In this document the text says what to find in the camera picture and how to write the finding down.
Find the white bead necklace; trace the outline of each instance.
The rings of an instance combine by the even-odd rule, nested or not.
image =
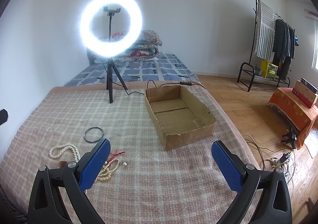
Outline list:
[[[52,155],[52,152],[55,150],[55,149],[61,149],[61,151],[57,154],[57,155]],[[77,147],[71,143],[66,143],[66,144],[63,144],[63,145],[57,145],[57,146],[54,146],[50,149],[50,152],[49,152],[49,156],[50,158],[53,158],[53,159],[56,159],[56,158],[59,158],[61,157],[61,155],[68,149],[71,149],[73,151],[73,154],[74,154],[74,161],[75,162],[78,162],[80,160],[80,153],[79,153],[79,150],[77,149]],[[112,162],[114,161],[117,161],[117,165],[112,169],[112,170],[109,170],[109,166]],[[109,162],[105,162],[101,171],[99,172],[97,178],[95,179],[95,182],[97,180],[99,181],[105,181],[105,180],[108,180],[109,178],[111,178],[112,176],[112,173],[114,173],[118,166],[120,164],[120,161],[118,158],[114,158],[112,159],[111,161]]]

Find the open cardboard box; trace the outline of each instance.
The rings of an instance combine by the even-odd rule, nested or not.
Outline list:
[[[196,96],[182,86],[145,90],[146,106],[165,150],[199,141],[214,133],[216,120]]]

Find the stack of folded bedding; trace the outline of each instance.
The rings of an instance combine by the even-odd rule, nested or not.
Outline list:
[[[117,42],[127,35],[127,31],[112,35],[112,41]],[[119,61],[148,60],[155,58],[159,54],[158,46],[162,42],[155,31],[142,30],[137,40],[125,51],[113,57]]]

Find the wooden floor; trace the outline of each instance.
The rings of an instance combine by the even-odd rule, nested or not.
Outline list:
[[[241,83],[237,84],[234,78],[203,75],[198,75],[198,77],[242,135],[251,135],[258,146],[273,151],[285,147],[280,141],[285,139],[282,138],[282,135],[287,133],[289,127],[286,120],[277,111],[267,106],[272,91],[252,89],[248,93],[247,88]],[[262,168],[258,150],[252,144],[249,145]],[[262,152],[264,158],[272,158],[283,153],[282,151],[273,153],[265,149]],[[298,224],[308,214],[306,203],[308,197],[314,202],[318,199],[318,156],[312,159],[306,146],[299,151],[294,150],[294,152],[295,174],[288,187],[293,208],[293,223]],[[270,168],[270,162],[267,162],[265,166],[267,169]]]

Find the ring light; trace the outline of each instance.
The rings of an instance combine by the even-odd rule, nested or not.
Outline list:
[[[90,24],[93,16],[101,7],[119,4],[130,15],[130,29],[128,34],[118,42],[101,42],[93,36]],[[84,44],[95,53],[103,57],[112,57],[129,48],[140,34],[142,17],[140,9],[134,0],[93,0],[84,10],[80,23],[80,32]]]

